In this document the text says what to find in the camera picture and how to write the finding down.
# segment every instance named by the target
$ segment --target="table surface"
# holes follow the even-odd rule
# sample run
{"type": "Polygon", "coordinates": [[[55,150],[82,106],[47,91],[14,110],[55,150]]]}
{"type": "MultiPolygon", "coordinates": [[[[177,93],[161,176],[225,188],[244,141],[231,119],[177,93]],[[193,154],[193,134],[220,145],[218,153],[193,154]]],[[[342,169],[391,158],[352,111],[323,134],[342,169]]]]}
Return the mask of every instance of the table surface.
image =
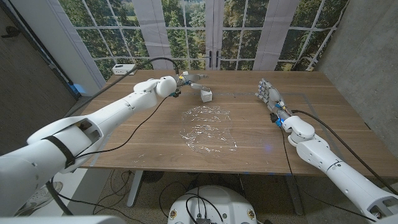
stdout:
{"type": "MultiPolygon", "coordinates": [[[[269,118],[266,104],[254,96],[261,78],[270,81],[284,97],[291,110],[304,110],[328,124],[380,176],[398,177],[398,160],[365,125],[355,110],[320,72],[258,72],[258,71],[190,71],[209,75],[199,83],[213,92],[213,101],[203,103],[200,92],[189,86],[182,88],[178,98],[169,97],[123,147],[97,154],[83,167],[164,170],[181,172],[228,172],[243,174],[289,174],[282,133],[269,118]],[[197,106],[219,106],[230,111],[230,136],[236,150],[223,155],[195,152],[181,137],[182,116],[197,106]]],[[[174,75],[171,70],[140,70],[128,76],[93,100],[83,114],[92,113],[132,92],[136,83],[149,78],[174,75]]],[[[109,83],[119,76],[113,76],[109,83]]],[[[120,125],[104,149],[124,143],[135,128],[156,107],[138,112],[120,125]]],[[[370,172],[338,140],[318,122],[304,114],[315,132],[328,141],[331,150],[363,175],[370,172]]],[[[286,148],[292,171],[297,175],[323,175],[301,160],[287,141],[286,148]]]]}

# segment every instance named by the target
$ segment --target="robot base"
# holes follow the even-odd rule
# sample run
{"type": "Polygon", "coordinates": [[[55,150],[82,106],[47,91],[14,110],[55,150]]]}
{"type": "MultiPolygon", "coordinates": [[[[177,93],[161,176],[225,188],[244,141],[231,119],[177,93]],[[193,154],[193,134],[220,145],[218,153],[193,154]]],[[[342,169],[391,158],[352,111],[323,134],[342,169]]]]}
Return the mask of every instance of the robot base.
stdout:
{"type": "Polygon", "coordinates": [[[169,212],[168,224],[189,224],[193,223],[190,218],[186,202],[188,198],[188,209],[192,217],[198,224],[256,224],[256,214],[254,213],[253,206],[240,194],[226,187],[217,185],[207,185],[203,187],[192,189],[179,197],[172,205],[169,212]],[[202,200],[194,197],[199,194],[202,198],[210,201],[220,212],[223,217],[221,221],[220,215],[207,201],[206,205],[206,217],[205,217],[205,205],[202,200]]]}

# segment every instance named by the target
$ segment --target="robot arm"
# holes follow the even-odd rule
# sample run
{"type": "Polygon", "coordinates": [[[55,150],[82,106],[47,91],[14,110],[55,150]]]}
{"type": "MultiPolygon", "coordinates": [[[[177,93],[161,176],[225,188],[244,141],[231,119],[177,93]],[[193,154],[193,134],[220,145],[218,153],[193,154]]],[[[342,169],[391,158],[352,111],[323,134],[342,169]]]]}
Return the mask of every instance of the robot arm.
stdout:
{"type": "Polygon", "coordinates": [[[63,118],[31,135],[28,145],[0,157],[0,216],[13,216],[57,172],[80,167],[103,144],[107,135],[138,111],[157,104],[157,97],[180,92],[203,75],[150,79],[134,86],[134,92],[92,114],[63,118]]]}
{"type": "Polygon", "coordinates": [[[292,116],[279,92],[265,79],[260,81],[256,96],[271,110],[272,122],[291,133],[289,143],[300,158],[326,174],[363,215],[377,222],[398,222],[398,196],[380,189],[336,156],[313,126],[292,116]]]}

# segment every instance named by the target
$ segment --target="plastic wrap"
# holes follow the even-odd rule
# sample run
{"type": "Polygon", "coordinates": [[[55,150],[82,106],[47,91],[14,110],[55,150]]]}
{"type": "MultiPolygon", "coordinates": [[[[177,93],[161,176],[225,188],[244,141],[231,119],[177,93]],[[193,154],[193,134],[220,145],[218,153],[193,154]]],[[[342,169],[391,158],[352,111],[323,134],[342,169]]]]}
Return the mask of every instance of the plastic wrap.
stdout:
{"type": "Polygon", "coordinates": [[[225,156],[237,148],[229,133],[231,128],[229,111],[219,106],[198,106],[183,113],[180,134],[195,152],[225,156]]]}

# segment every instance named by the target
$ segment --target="concrete wall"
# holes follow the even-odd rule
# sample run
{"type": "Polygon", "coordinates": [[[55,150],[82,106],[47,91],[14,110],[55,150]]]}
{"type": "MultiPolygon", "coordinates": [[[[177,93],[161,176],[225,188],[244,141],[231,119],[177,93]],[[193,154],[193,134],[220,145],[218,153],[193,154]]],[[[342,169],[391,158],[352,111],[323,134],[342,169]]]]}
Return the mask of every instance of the concrete wall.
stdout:
{"type": "Polygon", "coordinates": [[[398,157],[398,1],[351,0],[315,69],[398,157]]]}
{"type": "Polygon", "coordinates": [[[102,87],[87,69],[47,0],[12,0],[37,37],[62,67],[83,96],[92,96],[102,87]]]}

